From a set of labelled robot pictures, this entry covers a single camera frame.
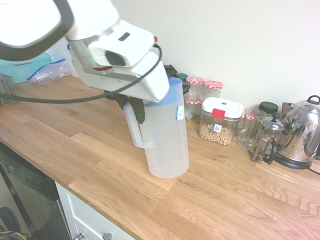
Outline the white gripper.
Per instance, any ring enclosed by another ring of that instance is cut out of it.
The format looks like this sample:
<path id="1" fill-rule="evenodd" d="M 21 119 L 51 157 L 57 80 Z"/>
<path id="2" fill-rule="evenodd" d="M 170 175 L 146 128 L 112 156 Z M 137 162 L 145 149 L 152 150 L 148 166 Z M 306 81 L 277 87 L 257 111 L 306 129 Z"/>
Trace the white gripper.
<path id="1" fill-rule="evenodd" d="M 114 66 L 106 71 L 97 71 L 90 67 L 84 67 L 74 55 L 71 60 L 75 71 L 87 86 L 109 92 L 116 91 L 132 83 L 155 66 L 155 69 L 138 83 L 122 90 L 121 94 L 114 96 L 122 110 L 124 110 L 124 106 L 128 102 L 127 96 L 134 97 L 131 98 L 131 106 L 139 124 L 145 121 L 143 100 L 159 102 L 165 97 L 170 88 L 165 68 L 162 62 L 157 62 L 159 56 L 156 53 L 148 53 L 134 67 Z"/>

